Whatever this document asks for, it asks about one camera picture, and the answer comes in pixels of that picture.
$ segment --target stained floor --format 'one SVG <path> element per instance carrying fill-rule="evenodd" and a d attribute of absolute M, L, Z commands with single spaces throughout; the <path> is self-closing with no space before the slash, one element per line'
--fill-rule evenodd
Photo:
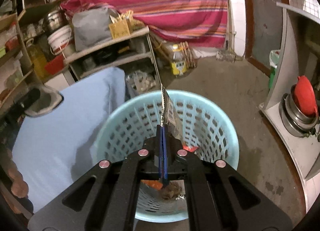
<path fill-rule="evenodd" d="M 238 172 L 286 212 L 296 225 L 303 216 L 304 201 L 277 144 L 259 113 L 259 104 L 268 95 L 269 78 L 246 61 L 220 62 L 201 59 L 189 75 L 175 79 L 161 71 L 162 83 L 202 95 L 220 106 L 233 122 L 239 139 Z M 188 230 L 188 221 L 149 223 L 139 221 L 137 231 Z"/>

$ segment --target red container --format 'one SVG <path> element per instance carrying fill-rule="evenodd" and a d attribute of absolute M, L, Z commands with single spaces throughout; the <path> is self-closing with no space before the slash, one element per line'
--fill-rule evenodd
<path fill-rule="evenodd" d="M 55 59 L 47 63 L 44 67 L 44 69 L 51 75 L 55 75 L 59 71 L 61 71 L 64 68 L 63 64 L 63 55 L 57 55 Z"/>
<path fill-rule="evenodd" d="M 19 40 L 18 40 L 18 36 L 15 35 L 14 37 L 10 38 L 6 43 L 5 43 L 5 49 L 7 51 L 10 51 L 16 47 L 19 46 Z"/>
<path fill-rule="evenodd" d="M 306 76 L 298 76 L 294 95 L 294 101 L 304 115 L 311 117 L 318 114 L 315 92 Z"/>

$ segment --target yellow bottle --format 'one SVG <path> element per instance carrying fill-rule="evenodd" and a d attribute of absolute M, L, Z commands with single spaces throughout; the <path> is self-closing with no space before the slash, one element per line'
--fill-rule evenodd
<path fill-rule="evenodd" d="M 179 48 L 178 44 L 172 45 L 172 54 L 173 54 L 173 56 L 171 57 L 172 73 L 175 76 L 178 76 L 178 75 L 182 76 L 187 70 L 187 65 L 184 59 L 184 55 L 182 53 L 182 49 Z"/>
<path fill-rule="evenodd" d="M 45 65 L 47 64 L 47 59 L 45 58 L 41 48 L 33 44 L 33 38 L 26 42 L 26 48 L 31 62 L 34 65 L 34 70 L 37 76 L 40 79 L 46 78 L 49 75 L 44 69 Z"/>

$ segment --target laundry basket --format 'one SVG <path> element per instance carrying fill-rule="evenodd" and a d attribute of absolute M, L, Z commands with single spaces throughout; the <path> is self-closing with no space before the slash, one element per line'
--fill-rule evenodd
<path fill-rule="evenodd" d="M 223 159 L 238 167 L 239 143 L 228 116 L 210 100 L 190 92 L 168 90 L 177 113 L 182 118 L 183 139 L 189 146 L 199 146 L 201 159 Z M 156 135 L 160 123 L 161 92 L 139 95 L 116 109 L 105 122 L 95 141 L 94 163 L 107 159 L 123 160 L 140 149 L 143 141 Z M 166 201 L 158 192 L 140 185 L 135 218 L 149 222 L 175 222 L 188 218 L 184 199 Z"/>

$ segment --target light blue cloth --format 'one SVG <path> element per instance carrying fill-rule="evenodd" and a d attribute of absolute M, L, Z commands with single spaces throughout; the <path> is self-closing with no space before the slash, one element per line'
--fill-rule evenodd
<path fill-rule="evenodd" d="M 92 166 L 92 146 L 102 124 L 124 103 L 124 72 L 108 68 L 61 91 L 51 113 L 25 118 L 12 150 L 37 212 Z"/>

